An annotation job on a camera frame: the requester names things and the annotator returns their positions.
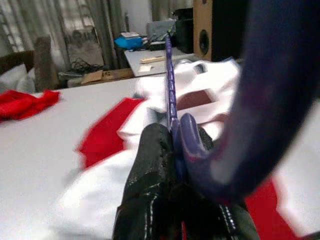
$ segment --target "pillow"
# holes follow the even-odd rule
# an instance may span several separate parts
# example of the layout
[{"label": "pillow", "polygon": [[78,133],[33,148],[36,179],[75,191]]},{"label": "pillow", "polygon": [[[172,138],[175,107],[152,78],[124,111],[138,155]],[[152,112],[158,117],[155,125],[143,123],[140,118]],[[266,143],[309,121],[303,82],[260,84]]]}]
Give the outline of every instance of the pillow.
[{"label": "pillow", "polygon": [[25,75],[18,81],[16,90],[27,94],[33,94],[36,92],[35,68],[32,68],[27,75]]},{"label": "pillow", "polygon": [[27,75],[24,64],[15,66],[0,76],[0,94],[6,90],[15,90],[20,79]]}]

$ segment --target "red fabric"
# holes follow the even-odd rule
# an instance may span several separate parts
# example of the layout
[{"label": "red fabric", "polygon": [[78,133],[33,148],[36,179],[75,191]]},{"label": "red fabric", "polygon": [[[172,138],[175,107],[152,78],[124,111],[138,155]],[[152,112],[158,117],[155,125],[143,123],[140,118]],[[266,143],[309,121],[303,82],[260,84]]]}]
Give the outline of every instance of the red fabric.
[{"label": "red fabric", "polygon": [[2,120],[21,120],[42,112],[59,100],[58,91],[45,90],[39,98],[14,90],[0,95],[0,122]]},{"label": "red fabric", "polygon": [[144,100],[125,98],[91,127],[78,151],[84,155],[84,169],[124,149],[118,129]]},{"label": "red fabric", "polygon": [[261,240],[298,240],[288,224],[276,211],[277,193],[268,180],[245,200]]}]

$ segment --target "speaker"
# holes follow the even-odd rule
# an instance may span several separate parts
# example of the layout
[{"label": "speaker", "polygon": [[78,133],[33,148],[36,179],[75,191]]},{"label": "speaker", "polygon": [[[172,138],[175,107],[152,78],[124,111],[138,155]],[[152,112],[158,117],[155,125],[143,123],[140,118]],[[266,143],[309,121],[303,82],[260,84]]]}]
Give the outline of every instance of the speaker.
[{"label": "speaker", "polygon": [[193,0],[193,51],[208,61],[239,58],[249,0]]}]

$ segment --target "curtain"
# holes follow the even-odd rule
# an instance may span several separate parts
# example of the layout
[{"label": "curtain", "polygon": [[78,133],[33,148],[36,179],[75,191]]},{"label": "curtain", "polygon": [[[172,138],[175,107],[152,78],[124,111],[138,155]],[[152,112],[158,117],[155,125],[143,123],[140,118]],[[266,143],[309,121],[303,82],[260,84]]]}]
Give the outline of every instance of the curtain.
[{"label": "curtain", "polygon": [[177,9],[193,7],[193,0],[151,0],[152,21],[162,21],[173,17]]},{"label": "curtain", "polygon": [[0,56],[33,50],[38,37],[49,35],[51,55],[59,71],[71,67],[66,39],[74,30],[94,27],[104,63],[110,69],[127,66],[114,38],[124,30],[119,1],[0,0]]}]

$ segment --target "wall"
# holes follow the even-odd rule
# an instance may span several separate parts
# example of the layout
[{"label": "wall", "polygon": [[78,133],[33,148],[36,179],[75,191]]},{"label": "wall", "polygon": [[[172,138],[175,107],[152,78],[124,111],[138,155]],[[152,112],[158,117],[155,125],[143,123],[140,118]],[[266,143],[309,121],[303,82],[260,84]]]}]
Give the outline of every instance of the wall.
[{"label": "wall", "polygon": [[128,13],[131,32],[146,34],[146,24],[152,22],[150,0],[121,0],[123,19]]}]

